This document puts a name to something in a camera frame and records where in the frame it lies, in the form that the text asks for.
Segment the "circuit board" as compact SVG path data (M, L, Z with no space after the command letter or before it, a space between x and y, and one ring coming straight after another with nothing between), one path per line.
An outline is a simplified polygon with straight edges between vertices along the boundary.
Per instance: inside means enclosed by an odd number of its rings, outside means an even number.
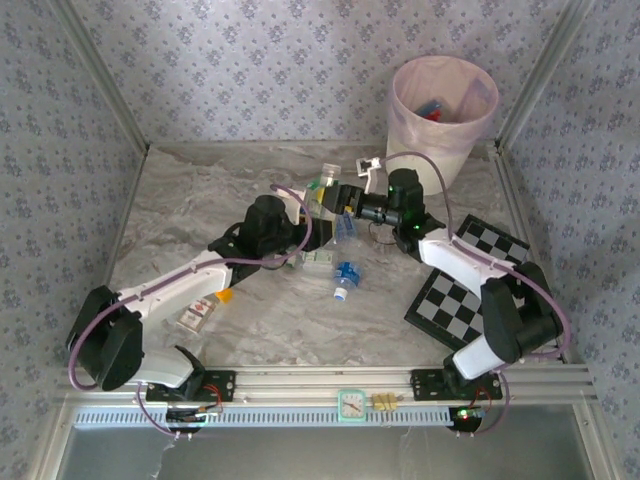
M207 421L206 409L169 408L165 415L168 430L172 433L195 434Z
M486 416L486 410L482 407L452 407L449 409L450 419L453 422L449 429L455 433L475 434Z

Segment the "white trash bin with liner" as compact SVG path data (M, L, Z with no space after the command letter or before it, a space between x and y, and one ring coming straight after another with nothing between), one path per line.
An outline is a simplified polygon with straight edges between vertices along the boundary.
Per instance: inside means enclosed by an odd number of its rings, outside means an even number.
M445 121L420 118L414 111L437 99ZM388 95L388 137L408 146L475 145L492 123L499 91L477 65L450 56L423 56L400 67Z

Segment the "clear bottle blue print label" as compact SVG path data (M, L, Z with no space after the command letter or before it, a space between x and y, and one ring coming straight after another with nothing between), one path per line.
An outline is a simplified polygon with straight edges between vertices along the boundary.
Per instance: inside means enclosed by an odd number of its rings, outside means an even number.
M349 212L335 217L334 240L345 243L358 238L353 216Z

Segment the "wide aluminium side rail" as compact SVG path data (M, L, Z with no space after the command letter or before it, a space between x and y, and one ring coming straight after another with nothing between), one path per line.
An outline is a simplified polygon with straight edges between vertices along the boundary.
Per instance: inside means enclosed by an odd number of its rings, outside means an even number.
M499 147L496 147L492 143L489 145L488 153L497 176L498 184L506 202L511 226L517 236L530 245L527 258L535 262L542 269L543 274L546 276L547 284L552 286L550 276L544 268L540 250L536 244L533 231L526 215L525 202L520 194L516 176L509 163L509 155L507 153L503 153ZM550 293L550 296L552 300L552 310L559 315L564 331L555 340L556 350L544 351L541 355L544 358L561 359L564 363L571 362L571 343L573 340L571 322L568 318L568 314L560 306L559 301L554 297L553 293Z

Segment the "blue-label bottle white cap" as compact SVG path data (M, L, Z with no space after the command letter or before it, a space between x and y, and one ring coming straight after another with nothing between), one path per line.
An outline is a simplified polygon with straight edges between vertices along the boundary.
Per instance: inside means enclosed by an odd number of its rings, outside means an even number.
M333 281L334 298L345 301L348 294L357 289L361 281L361 268L354 262L344 261L337 264Z
M445 105L437 99L426 102L416 109L414 113L422 119L434 122L445 121L448 116Z

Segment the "left circuit board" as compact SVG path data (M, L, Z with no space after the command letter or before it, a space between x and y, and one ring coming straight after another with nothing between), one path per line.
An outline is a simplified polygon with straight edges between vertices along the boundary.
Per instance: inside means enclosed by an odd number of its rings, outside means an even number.
M207 421L206 409L169 408L165 415L168 430L172 433L195 434Z

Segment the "narrow aluminium side rail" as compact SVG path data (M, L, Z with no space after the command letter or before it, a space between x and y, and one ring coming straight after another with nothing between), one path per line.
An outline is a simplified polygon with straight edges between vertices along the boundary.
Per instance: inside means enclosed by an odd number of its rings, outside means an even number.
M91 215L95 269L86 282L86 297L109 285L148 152L146 145L141 152L105 154L95 171L91 189L96 190L100 203Z

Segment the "red-label bottle yellow cap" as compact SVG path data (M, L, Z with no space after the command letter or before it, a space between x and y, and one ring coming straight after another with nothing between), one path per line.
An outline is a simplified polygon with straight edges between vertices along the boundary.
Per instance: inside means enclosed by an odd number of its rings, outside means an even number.
M233 298L230 288L194 300L184 311L176 324L189 332L199 333L219 305L227 304Z

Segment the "aluminium table rail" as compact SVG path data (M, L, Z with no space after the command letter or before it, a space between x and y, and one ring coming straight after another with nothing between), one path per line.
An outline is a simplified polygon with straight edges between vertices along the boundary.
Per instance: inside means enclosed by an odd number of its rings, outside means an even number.
M337 403L342 390L368 396L392 393L400 407L416 404L411 369L402 366L233 366L233 400L224 407L326 407ZM504 372L513 405L595 403L597 394L588 368L580 364L526 363Z

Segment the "aluminium frame post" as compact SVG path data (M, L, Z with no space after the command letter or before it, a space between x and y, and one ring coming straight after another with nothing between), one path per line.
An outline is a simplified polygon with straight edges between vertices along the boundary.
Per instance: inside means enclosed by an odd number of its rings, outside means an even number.
M122 133L133 148L145 157L149 148L148 142L72 1L47 1L64 29L69 42L89 72L96 88L115 116Z
M496 137L495 145L500 153L509 150L515 143L595 3L596 0L566 1Z

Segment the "green-white label bottle clear cap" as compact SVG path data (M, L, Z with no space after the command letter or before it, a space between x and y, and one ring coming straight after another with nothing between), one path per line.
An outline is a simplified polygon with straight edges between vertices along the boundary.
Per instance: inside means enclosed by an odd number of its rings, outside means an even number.
M334 184L337 184L341 174L341 167L339 165L324 163L321 173L317 177L322 177L325 188ZM329 212L322 206L321 203L309 202L307 203L309 210L314 218L323 220L333 220L334 214Z

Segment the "grey metal panel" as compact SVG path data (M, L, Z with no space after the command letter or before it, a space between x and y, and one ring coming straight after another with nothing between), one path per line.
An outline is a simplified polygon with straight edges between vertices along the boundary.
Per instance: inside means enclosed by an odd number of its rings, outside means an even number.
M229 428L171 441L153 429L75 429L56 480L594 480L569 429Z

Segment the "small mint green clock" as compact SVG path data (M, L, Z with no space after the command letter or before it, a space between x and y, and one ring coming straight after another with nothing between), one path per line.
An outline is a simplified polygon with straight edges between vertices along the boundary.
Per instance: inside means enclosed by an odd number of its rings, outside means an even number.
M362 423L366 420L367 396L364 391L343 389L338 392L337 400L340 423Z

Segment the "black grey chessboard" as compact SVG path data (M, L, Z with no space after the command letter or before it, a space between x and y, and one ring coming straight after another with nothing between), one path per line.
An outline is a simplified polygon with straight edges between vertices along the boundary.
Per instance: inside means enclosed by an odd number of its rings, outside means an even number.
M528 243L471 214L456 234L483 252L515 264L524 262L530 250ZM405 320L454 351L483 335L480 299L437 269L427 278Z

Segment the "right circuit board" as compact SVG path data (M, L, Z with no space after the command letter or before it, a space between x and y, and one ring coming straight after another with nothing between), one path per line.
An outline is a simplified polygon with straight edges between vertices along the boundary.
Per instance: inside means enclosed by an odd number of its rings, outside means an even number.
M455 433L475 434L486 416L486 410L482 407L452 407L449 409L450 419L453 422L449 429Z

